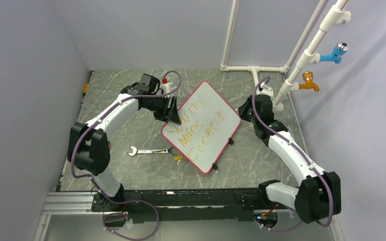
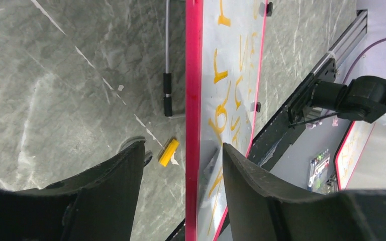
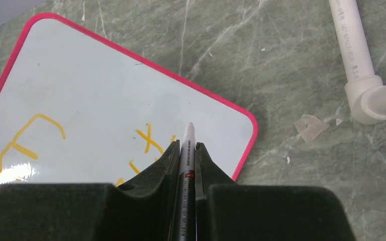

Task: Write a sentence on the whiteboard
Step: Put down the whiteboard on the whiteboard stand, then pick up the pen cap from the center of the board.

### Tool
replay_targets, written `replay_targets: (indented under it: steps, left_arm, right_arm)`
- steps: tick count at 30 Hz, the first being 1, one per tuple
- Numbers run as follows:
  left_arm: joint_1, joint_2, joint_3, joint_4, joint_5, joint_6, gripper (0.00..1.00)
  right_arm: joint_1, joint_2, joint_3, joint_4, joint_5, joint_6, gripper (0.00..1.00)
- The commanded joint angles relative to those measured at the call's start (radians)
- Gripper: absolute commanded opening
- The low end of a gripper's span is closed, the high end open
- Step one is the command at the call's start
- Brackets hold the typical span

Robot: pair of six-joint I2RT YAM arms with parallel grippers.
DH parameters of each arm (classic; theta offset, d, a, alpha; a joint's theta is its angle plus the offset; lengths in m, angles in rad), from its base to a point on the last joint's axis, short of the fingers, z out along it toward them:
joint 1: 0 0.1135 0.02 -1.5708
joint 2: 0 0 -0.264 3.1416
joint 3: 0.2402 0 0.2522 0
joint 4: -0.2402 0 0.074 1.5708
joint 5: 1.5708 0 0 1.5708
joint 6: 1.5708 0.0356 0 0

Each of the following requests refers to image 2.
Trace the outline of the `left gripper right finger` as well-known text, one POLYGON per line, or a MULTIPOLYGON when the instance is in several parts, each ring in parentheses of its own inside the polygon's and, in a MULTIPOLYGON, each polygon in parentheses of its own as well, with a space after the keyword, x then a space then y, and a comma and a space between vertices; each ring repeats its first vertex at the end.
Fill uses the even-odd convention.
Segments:
POLYGON ((233 240, 386 240, 386 190, 318 194, 290 184, 223 144, 233 240))

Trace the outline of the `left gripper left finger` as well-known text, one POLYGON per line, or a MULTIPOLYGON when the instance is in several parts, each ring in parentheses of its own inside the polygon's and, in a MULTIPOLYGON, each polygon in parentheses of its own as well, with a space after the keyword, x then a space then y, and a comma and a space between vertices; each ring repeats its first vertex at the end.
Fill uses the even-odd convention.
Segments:
POLYGON ((0 240, 129 240, 142 154, 118 153, 43 189, 0 189, 0 240))

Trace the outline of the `yellow marker cap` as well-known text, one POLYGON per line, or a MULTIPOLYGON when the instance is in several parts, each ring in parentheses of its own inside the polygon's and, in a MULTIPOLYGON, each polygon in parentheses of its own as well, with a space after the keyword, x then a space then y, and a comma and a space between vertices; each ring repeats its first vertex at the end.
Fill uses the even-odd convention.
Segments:
POLYGON ((166 167, 169 163, 179 165, 178 161, 175 159, 175 152, 178 146, 179 141, 177 139, 170 139, 159 156, 159 164, 163 167, 166 167))

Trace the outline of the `whiteboard with red rim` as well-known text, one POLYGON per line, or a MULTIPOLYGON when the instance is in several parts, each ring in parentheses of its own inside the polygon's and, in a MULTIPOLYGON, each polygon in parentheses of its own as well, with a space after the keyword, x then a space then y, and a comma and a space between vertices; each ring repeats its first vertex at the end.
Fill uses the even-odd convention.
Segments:
POLYGON ((254 138, 268 2, 186 2, 185 164, 193 157, 186 153, 186 91, 196 75, 201 114, 196 240, 217 240, 227 215, 223 144, 247 155, 254 138))

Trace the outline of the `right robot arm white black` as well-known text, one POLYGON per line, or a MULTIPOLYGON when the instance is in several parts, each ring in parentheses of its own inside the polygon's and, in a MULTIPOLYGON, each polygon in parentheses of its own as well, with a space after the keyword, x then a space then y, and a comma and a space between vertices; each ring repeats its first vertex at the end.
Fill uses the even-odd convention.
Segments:
POLYGON ((386 114, 386 79, 361 76, 349 85, 320 81, 310 106, 334 111, 341 119, 371 124, 386 114))

